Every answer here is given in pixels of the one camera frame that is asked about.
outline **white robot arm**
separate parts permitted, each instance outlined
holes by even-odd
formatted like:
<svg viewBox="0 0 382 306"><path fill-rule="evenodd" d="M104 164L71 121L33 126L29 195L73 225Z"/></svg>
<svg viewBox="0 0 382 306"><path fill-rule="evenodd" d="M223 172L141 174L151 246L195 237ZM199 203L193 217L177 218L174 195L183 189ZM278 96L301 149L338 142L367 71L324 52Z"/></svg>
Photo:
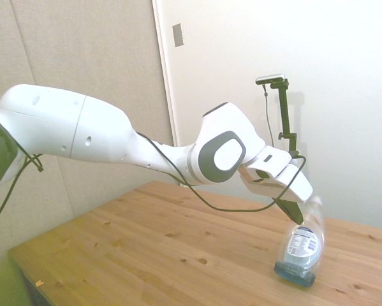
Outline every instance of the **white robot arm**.
<svg viewBox="0 0 382 306"><path fill-rule="evenodd" d="M122 110L104 101L36 85L17 85L4 94L0 125L30 154L134 164L179 178L157 147L191 185L222 183L239 171L256 194L276 198L294 176L282 199L303 202L312 194L310 183L290 163L290 154L266 145L231 103L207 112L198 139L185 147L150 143L136 133ZM18 151L0 184L16 175L23 159Z"/></svg>

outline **bottle label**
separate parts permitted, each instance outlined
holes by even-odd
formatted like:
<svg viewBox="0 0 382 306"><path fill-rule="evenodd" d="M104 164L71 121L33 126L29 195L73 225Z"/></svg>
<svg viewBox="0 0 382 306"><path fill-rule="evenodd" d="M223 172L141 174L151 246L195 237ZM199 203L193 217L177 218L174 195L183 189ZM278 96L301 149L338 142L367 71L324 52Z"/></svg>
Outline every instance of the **bottle label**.
<svg viewBox="0 0 382 306"><path fill-rule="evenodd" d="M295 257L308 257L318 249L318 238L311 229L300 226L288 242L287 253Z"/></svg>

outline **wood grain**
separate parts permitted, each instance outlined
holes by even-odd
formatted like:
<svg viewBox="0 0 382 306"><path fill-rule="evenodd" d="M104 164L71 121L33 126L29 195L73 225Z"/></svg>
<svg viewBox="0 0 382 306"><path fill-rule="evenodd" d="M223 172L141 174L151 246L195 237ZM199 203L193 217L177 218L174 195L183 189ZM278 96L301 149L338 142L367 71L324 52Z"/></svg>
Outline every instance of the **wood grain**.
<svg viewBox="0 0 382 306"><path fill-rule="evenodd" d="M257 203L201 192L215 206ZM274 273L288 218L150 182L10 250L53 305L382 305L382 229L327 218L316 281Z"/></svg>

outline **blue liquid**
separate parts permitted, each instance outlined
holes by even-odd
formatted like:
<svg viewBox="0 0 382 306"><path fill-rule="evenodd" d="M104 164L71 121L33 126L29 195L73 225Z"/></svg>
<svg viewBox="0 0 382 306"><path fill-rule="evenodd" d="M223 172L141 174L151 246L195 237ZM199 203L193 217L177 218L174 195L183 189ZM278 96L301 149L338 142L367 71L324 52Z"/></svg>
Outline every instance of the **blue liquid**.
<svg viewBox="0 0 382 306"><path fill-rule="evenodd" d="M301 266L293 263L277 261L274 266L274 272L287 281L294 282L303 287L311 287L316 279L315 274L310 270L303 269Z"/></svg>

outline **black metal bracket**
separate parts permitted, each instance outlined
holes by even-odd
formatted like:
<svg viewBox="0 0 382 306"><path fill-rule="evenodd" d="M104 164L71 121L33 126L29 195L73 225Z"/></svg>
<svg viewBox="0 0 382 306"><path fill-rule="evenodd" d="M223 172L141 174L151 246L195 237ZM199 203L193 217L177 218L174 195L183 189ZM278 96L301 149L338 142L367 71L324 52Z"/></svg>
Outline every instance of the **black metal bracket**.
<svg viewBox="0 0 382 306"><path fill-rule="evenodd" d="M270 88L279 90L280 110L281 110L281 123L283 125L283 132L279 134L279 140L281 138L289 139L288 150L292 156L298 154L297 151L297 134L290 132L290 121L288 119L288 105L287 105L287 89L288 79L284 79L281 82L271 83Z"/></svg>

